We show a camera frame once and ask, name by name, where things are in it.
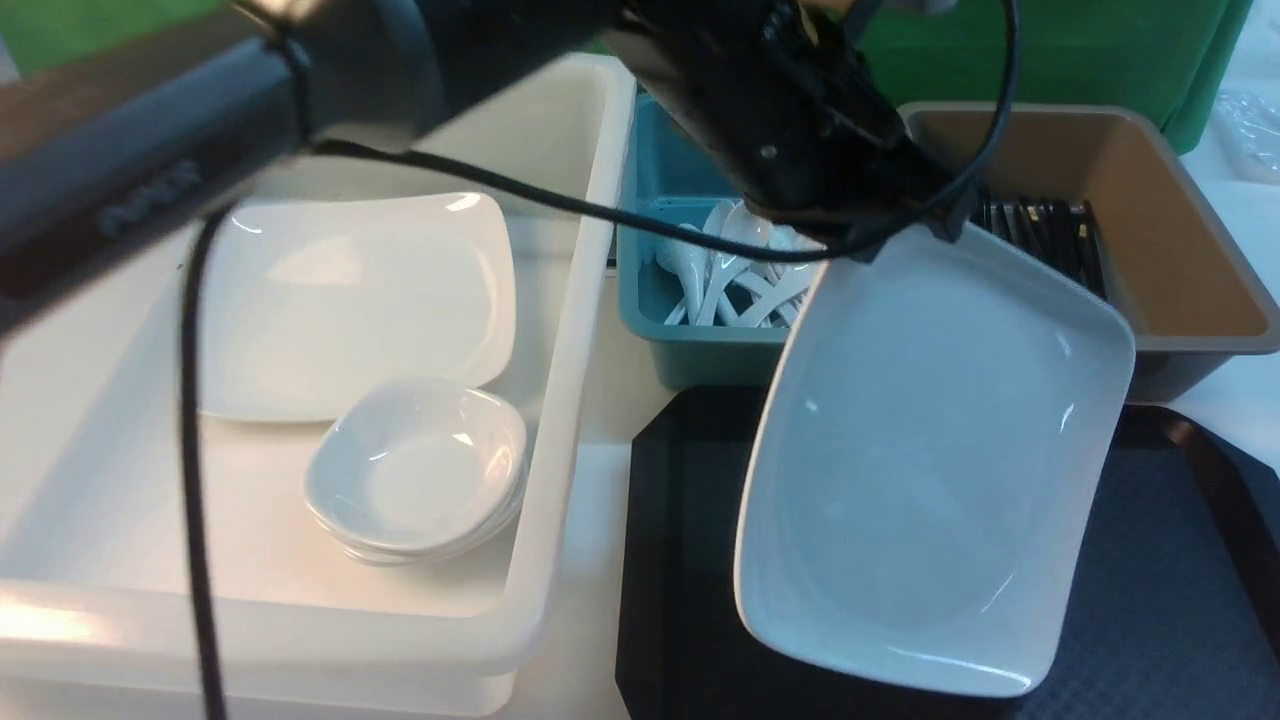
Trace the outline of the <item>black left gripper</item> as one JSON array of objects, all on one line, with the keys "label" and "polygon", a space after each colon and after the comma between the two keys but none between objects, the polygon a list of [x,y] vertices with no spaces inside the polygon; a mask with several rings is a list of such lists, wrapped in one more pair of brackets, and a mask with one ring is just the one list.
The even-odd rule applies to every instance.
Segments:
[{"label": "black left gripper", "polygon": [[882,1],[626,1],[602,36],[749,208],[835,246],[922,223],[957,238],[972,192],[909,136],[861,40]]}]

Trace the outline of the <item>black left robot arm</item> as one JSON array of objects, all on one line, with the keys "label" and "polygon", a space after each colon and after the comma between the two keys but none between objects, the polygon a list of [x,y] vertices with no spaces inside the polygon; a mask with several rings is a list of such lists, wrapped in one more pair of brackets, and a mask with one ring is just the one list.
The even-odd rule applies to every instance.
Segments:
[{"label": "black left robot arm", "polygon": [[753,210],[837,247],[957,227],[840,23],[797,1],[238,1],[3,90],[3,332],[301,152],[402,154],[599,38]]}]

